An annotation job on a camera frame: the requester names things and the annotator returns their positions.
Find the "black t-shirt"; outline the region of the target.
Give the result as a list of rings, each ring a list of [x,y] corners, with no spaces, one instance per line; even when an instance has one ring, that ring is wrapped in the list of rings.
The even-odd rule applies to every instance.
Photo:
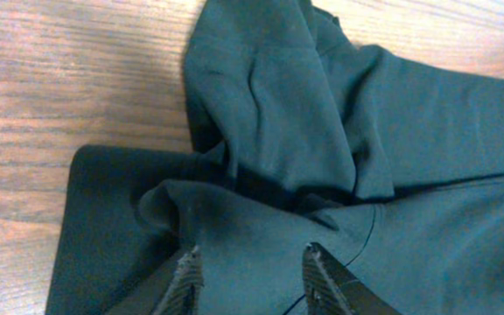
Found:
[[[308,313],[321,244],[401,314],[504,314],[504,80],[357,47],[308,1],[209,1],[191,154],[88,145],[49,314],[151,314],[199,246],[199,314]]]

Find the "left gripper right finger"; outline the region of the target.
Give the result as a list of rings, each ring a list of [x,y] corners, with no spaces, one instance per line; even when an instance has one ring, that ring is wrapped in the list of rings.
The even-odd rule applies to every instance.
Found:
[[[302,274],[310,315],[400,315],[317,242],[304,249]]]

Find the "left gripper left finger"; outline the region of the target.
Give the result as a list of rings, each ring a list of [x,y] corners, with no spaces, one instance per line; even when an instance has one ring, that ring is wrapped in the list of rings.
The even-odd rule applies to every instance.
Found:
[[[160,288],[160,299],[152,315],[198,315],[200,292],[204,286],[200,247],[177,253],[166,270],[170,277]]]

